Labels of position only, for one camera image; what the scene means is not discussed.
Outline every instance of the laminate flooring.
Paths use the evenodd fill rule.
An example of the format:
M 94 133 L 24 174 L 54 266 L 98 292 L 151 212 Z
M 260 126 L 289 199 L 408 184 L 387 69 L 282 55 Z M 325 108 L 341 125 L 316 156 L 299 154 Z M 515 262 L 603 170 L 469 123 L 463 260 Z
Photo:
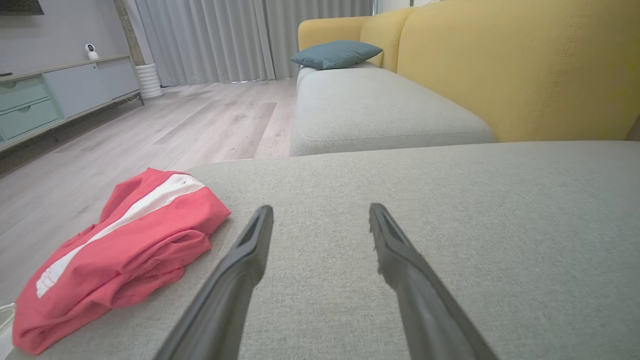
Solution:
M 0 305 L 15 301 L 64 241 L 98 221 L 116 184 L 147 167 L 286 157 L 295 99 L 295 79 L 165 89 L 145 106 L 97 115 L 98 126 L 3 174 Z

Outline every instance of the white camera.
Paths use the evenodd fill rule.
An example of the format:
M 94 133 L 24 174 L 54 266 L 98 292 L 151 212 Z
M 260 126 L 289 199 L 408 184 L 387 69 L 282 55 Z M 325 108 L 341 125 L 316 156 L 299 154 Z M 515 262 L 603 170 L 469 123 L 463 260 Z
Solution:
M 86 44 L 84 46 L 84 50 L 86 50 L 87 55 L 89 56 L 89 59 L 93 60 L 93 59 L 97 59 L 100 56 L 98 55 L 98 53 L 95 52 L 95 46 L 93 46 L 93 44 Z

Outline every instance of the curtain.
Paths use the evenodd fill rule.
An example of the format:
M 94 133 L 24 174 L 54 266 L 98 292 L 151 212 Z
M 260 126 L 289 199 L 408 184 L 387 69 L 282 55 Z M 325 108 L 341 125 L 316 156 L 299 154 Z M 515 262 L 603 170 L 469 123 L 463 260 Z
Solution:
M 366 16 L 371 0 L 265 0 L 269 41 L 277 79 L 293 78 L 300 66 L 290 59 L 298 52 L 298 25 L 308 19 Z
M 133 27 L 133 32 L 136 34 L 136 39 L 138 40 L 138 46 L 140 46 L 142 56 L 145 58 L 145 63 L 154 63 L 154 57 L 151 55 L 151 48 L 149 47 L 145 28 L 142 25 L 142 19 L 140 18 L 140 12 L 138 11 L 136 0 L 125 0 L 125 5 L 127 7 L 127 13 L 129 14 L 131 26 Z
M 163 86 L 275 79 L 262 0 L 138 0 Z
M 298 25 L 370 15 L 371 0 L 137 0 L 163 86 L 294 77 Z

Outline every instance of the yellow cushion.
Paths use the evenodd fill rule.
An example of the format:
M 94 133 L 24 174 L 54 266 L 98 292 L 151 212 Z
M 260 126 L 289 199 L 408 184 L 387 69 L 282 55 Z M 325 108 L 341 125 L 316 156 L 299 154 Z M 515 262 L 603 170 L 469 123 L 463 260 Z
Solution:
M 298 26 L 299 50 L 335 40 L 360 41 L 362 24 L 369 18 L 371 16 L 305 20 Z
M 406 19 L 415 8 L 398 9 L 370 17 L 362 25 L 360 41 L 382 48 L 384 51 L 369 59 L 378 67 L 396 72 L 400 35 Z
M 397 73 L 499 141 L 622 140 L 640 113 L 640 1 L 448 0 L 407 19 Z

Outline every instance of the cabinet drawer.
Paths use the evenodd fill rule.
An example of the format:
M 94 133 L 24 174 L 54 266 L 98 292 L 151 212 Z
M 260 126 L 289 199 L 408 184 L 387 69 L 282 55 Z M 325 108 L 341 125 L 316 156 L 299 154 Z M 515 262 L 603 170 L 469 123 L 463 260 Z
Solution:
M 47 92 L 38 78 L 0 84 L 0 111 L 15 108 L 27 102 L 44 99 L 45 97 L 47 97 Z
M 51 100 L 46 100 L 0 115 L 0 129 L 10 139 L 57 118 Z

